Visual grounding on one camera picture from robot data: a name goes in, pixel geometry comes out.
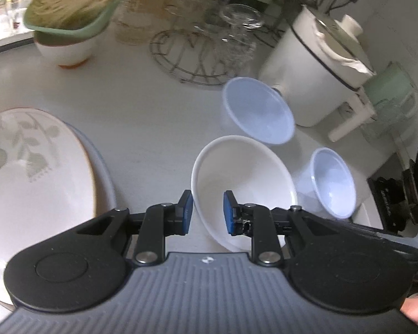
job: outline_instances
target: plate with leaf pattern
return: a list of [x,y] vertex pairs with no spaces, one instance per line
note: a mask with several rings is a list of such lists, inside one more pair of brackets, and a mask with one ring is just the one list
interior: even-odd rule
[[65,123],[31,108],[0,113],[0,271],[20,250],[95,212],[87,153]]

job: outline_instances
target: green container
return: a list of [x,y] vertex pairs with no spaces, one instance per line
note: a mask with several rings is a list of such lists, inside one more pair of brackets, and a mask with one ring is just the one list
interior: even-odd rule
[[31,30],[37,30],[46,34],[65,35],[75,39],[88,39],[99,34],[108,25],[116,7],[122,0],[110,0],[108,5],[102,10],[99,16],[84,28],[77,30],[63,30],[54,28],[44,28],[43,26],[34,25],[31,22],[32,3],[28,6],[23,16],[23,24]]

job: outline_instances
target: electric kettle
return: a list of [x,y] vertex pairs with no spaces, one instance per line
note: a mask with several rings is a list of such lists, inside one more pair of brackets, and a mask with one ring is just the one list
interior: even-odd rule
[[375,75],[350,16],[342,22],[304,6],[264,63],[259,79],[280,92],[296,124],[311,127],[342,103],[353,115],[329,133],[337,141],[375,114],[362,84]]

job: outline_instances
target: black device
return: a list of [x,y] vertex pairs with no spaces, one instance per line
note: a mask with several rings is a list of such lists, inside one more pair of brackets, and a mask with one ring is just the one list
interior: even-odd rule
[[4,272],[16,310],[0,334],[418,333],[399,311],[418,281],[418,249],[300,206],[238,204],[231,191],[223,207],[228,232],[251,238],[251,256],[165,257],[165,236],[188,233],[190,191],[145,213],[112,210],[19,252]]

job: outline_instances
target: pot lid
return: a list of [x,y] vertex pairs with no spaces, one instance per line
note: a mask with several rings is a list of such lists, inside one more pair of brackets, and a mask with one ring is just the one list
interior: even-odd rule
[[338,23],[330,16],[321,13],[320,11],[307,6],[307,9],[314,15],[318,27],[330,34],[335,41],[337,41],[344,50],[346,50],[353,59],[361,61],[366,68],[373,72],[372,65],[361,45],[353,39]]

